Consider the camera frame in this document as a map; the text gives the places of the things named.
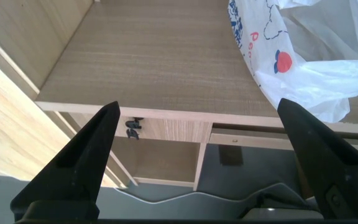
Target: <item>gray floor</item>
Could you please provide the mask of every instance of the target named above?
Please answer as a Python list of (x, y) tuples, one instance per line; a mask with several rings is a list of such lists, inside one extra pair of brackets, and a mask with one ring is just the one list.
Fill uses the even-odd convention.
[[(243, 166), (226, 167), (219, 163), (217, 146), (209, 145), (206, 151), (199, 191), (229, 200), (191, 194), (159, 203), (193, 191), (188, 187), (152, 184), (130, 185), (126, 190), (143, 200), (155, 202), (149, 204), (115, 189), (102, 188), (97, 201), (99, 218), (231, 219), (252, 207), (258, 195), (253, 193), (261, 189), (303, 203), (298, 196), (300, 190), (292, 151), (243, 148), (242, 154)], [(9, 203), (25, 184), (0, 177), (0, 223), (12, 223)]]

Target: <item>drawer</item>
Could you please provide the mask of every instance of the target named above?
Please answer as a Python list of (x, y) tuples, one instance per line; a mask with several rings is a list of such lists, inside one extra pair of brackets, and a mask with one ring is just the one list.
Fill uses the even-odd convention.
[[(82, 128), (93, 114), (70, 113), (71, 117)], [(126, 121), (134, 118), (121, 116), (118, 122), (116, 136), (127, 137)], [(140, 120), (142, 129), (136, 129), (141, 139), (156, 139), (167, 141), (208, 142), (212, 123), (202, 121), (179, 121), (171, 119), (144, 118)]]
[(194, 187), (200, 143), (115, 137), (110, 155), (131, 181)]
[[(358, 149), (358, 139), (345, 140)], [(213, 128), (209, 143), (293, 150), (291, 142), (286, 134), (262, 131)]]

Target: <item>wood grain surface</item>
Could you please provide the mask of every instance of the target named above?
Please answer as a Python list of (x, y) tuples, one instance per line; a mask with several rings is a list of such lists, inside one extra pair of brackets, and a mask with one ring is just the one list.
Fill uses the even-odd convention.
[(0, 0), (0, 46), (40, 88), (92, 0)]
[[(93, 114), (70, 113), (71, 117), (83, 127)], [(116, 136), (127, 137), (126, 121), (134, 118), (121, 116), (119, 118)], [(173, 119), (144, 118), (140, 120), (141, 129), (136, 129), (142, 139), (157, 139), (168, 141), (208, 142), (211, 135), (212, 123), (201, 121), (179, 121)]]
[[(14, 72), (0, 56), (0, 175), (31, 180), (69, 138), (29, 98), (29, 92), (22, 89), (25, 83), (17, 86), (11, 80)], [(113, 168), (119, 175), (121, 170)], [(102, 186), (123, 187), (106, 174)]]
[(115, 137), (111, 151), (135, 182), (140, 178), (175, 184), (194, 183), (199, 147), (192, 142)]
[[(345, 139), (358, 150), (358, 139)], [(286, 134), (213, 128), (211, 144), (293, 150)]]
[[(37, 98), (277, 117), (234, 41), (227, 1), (94, 4)], [(358, 124), (358, 97), (345, 122)]]

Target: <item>wooden cabinet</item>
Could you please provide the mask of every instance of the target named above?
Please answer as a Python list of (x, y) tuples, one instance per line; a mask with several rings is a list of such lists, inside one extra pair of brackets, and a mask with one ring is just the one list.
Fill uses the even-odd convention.
[[(105, 185), (131, 180), (196, 189), (207, 143), (291, 150), (233, 38), (227, 1), (59, 1), (78, 6), (73, 12), (23, 2), (0, 6), (0, 25), (11, 17), (11, 25), (33, 22), (22, 25), (28, 32), (0, 26), (1, 55), (16, 73), (11, 79), (21, 78), (15, 84), (71, 135), (102, 106), (120, 105)], [(34, 11), (55, 17), (40, 17), (46, 24), (38, 26), (25, 18)], [(39, 29), (42, 37), (27, 35)], [(358, 97), (350, 104), (344, 121), (328, 126), (358, 146)], [(126, 138), (133, 117), (144, 118), (138, 141)]]
[[(75, 121), (83, 127), (93, 114), (70, 113)], [(119, 118), (116, 136), (127, 137), (126, 121), (134, 118), (121, 116)], [(174, 119), (143, 118), (139, 121), (141, 129), (135, 129), (141, 139), (156, 139), (167, 141), (208, 142), (212, 123), (202, 121), (180, 121)]]

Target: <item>wooden shelf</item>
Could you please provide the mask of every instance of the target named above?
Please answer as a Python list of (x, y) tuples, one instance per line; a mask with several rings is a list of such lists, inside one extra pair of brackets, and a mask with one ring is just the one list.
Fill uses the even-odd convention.
[[(172, 112), (199, 119), (189, 114), (197, 112), (215, 123), (281, 126), (237, 48), (227, 1), (220, 0), (93, 4), (36, 101), (52, 111), (95, 113), (118, 101), (124, 116), (153, 110), (149, 117)], [(350, 102), (343, 121), (358, 124), (358, 97)]]
[(199, 143), (115, 137), (112, 154), (134, 182), (192, 187)]

